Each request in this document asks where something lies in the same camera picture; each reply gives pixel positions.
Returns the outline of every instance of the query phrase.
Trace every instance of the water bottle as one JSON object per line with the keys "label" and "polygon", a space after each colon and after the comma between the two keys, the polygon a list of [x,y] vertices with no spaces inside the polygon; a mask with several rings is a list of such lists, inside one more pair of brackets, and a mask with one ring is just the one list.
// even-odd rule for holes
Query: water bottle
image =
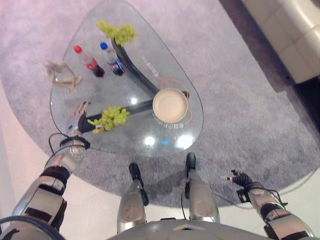
{"label": "water bottle", "polygon": [[79,45],[75,45],[73,50],[79,55],[81,62],[86,65],[86,67],[90,69],[96,77],[102,78],[104,76],[105,71],[89,53],[83,52]]}
{"label": "water bottle", "polygon": [[109,67],[112,70],[112,72],[115,75],[121,76],[124,73],[124,69],[117,57],[117,54],[104,41],[100,43],[100,47],[102,49],[102,56],[104,60],[109,64]]}

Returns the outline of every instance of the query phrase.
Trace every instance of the gray carpet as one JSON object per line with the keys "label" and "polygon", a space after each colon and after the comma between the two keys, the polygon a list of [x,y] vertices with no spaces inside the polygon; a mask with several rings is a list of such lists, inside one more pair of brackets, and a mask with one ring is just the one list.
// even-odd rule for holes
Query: gray carpet
{"label": "gray carpet", "polygon": [[[41,62],[62,59],[81,20],[98,2],[0,3],[0,74],[6,95],[21,125],[48,154],[48,136],[57,130],[49,108],[51,84]],[[177,207],[186,182],[188,151],[196,153],[197,168],[212,190],[234,202],[239,202],[236,187],[220,179],[231,169],[247,172],[267,188],[280,189],[319,167],[319,134],[283,66],[239,1],[130,2],[197,89],[203,131],[191,148],[170,158],[90,149],[77,176],[121,194],[130,183],[128,165],[135,161],[150,203]],[[219,206],[228,204],[216,200]]]}

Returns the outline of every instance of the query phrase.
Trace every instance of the glass table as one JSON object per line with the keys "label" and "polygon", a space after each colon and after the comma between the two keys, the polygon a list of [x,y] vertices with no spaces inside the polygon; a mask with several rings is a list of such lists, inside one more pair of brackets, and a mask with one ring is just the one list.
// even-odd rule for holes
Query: glass table
{"label": "glass table", "polygon": [[[107,42],[111,46],[112,42],[96,26],[100,19],[115,26],[130,24],[137,32],[133,42],[126,43],[124,48],[113,42],[124,64],[122,76],[113,74],[103,59],[100,43]],[[80,62],[74,45],[80,45],[92,54],[105,71],[103,77],[95,77]],[[79,103],[88,101],[91,105],[87,108],[87,116],[98,115],[109,106],[145,106],[128,116],[125,125],[102,133],[85,133],[84,137],[94,149],[131,156],[168,156],[189,148],[199,137],[203,128],[203,108],[195,87],[157,33],[129,3],[115,0],[97,5],[82,21],[63,61],[76,75],[82,76],[83,81],[71,92],[52,87],[51,115],[62,133],[65,133],[69,113]],[[165,123],[153,113],[152,99],[164,88],[176,88],[188,96],[187,114],[179,122]]]}

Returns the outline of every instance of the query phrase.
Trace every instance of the bottle label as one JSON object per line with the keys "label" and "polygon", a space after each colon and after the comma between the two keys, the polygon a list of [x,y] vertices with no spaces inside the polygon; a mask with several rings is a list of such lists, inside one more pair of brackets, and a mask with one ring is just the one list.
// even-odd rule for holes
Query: bottle label
{"label": "bottle label", "polygon": [[112,72],[114,72],[114,73],[122,71],[121,64],[118,61],[115,61],[115,62],[109,64],[109,66],[110,66]]}
{"label": "bottle label", "polygon": [[97,65],[97,61],[94,58],[92,58],[92,61],[89,64],[86,64],[86,67],[90,70],[93,70],[97,68]]}

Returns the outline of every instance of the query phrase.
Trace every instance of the green grapes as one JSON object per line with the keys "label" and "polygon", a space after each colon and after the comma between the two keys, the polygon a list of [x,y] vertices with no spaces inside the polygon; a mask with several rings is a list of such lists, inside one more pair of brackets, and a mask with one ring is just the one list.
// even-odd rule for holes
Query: green grapes
{"label": "green grapes", "polygon": [[[100,119],[89,120],[88,123],[92,125],[102,125],[105,130],[110,131],[117,125],[125,125],[127,117],[130,113],[127,112],[125,108],[121,106],[109,106],[106,110],[103,111]],[[99,129],[93,130],[94,133],[103,132]]]}
{"label": "green grapes", "polygon": [[123,24],[116,27],[112,24],[106,23],[104,20],[99,20],[96,23],[97,27],[105,34],[108,39],[114,40],[117,45],[125,46],[125,43],[132,42],[134,36],[137,35],[134,27],[130,24]]}

